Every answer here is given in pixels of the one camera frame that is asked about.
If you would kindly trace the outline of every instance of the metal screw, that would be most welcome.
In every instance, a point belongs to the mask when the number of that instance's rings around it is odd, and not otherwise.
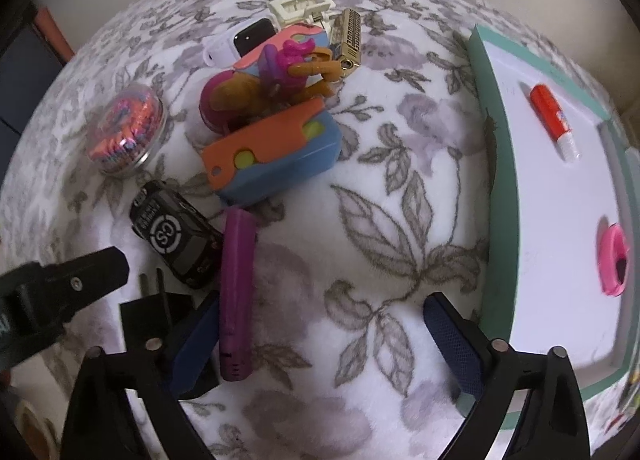
[[[145,343],[145,348],[151,352],[155,352],[162,347],[162,339],[159,337],[152,337]]]
[[[85,356],[90,359],[95,359],[96,357],[100,357],[102,355],[102,348],[99,346],[92,346],[86,351]]]
[[[561,346],[554,346],[551,350],[556,357],[564,359],[566,357],[566,350]]]
[[[509,343],[504,339],[494,339],[491,346],[496,352],[506,352],[509,349]]]
[[[82,281],[80,278],[77,278],[76,276],[71,278],[71,288],[76,292],[80,292],[82,290]]]

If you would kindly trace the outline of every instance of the pink tape dispenser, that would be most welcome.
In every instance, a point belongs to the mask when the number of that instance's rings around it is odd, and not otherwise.
[[[608,227],[598,246],[598,270],[602,291],[607,296],[619,296],[625,291],[628,277],[629,245],[618,224]]]
[[[237,207],[226,211],[220,269],[220,374],[243,380],[252,372],[252,303],[256,223]]]

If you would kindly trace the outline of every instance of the blue gripper pad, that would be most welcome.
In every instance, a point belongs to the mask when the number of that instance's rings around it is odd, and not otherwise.
[[[438,346],[447,366],[456,377],[460,389],[463,393],[469,393],[478,400],[484,391],[480,357],[460,333],[451,316],[435,295],[432,294],[424,300],[422,314],[431,337],[433,337]],[[460,318],[460,321],[473,324],[463,320],[459,314],[456,315]]]

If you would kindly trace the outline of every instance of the orange lid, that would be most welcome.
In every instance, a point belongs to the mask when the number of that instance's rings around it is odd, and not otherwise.
[[[250,124],[207,146],[201,154],[211,187],[218,191],[236,174],[234,159],[240,151],[251,151],[261,164],[273,162],[304,148],[302,127],[324,110],[324,101],[314,98],[271,117]]]

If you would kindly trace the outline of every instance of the purple tube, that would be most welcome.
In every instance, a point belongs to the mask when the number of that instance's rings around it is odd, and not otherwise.
[[[256,223],[237,207],[226,211],[220,269],[220,374],[243,380],[252,372],[252,303]]]

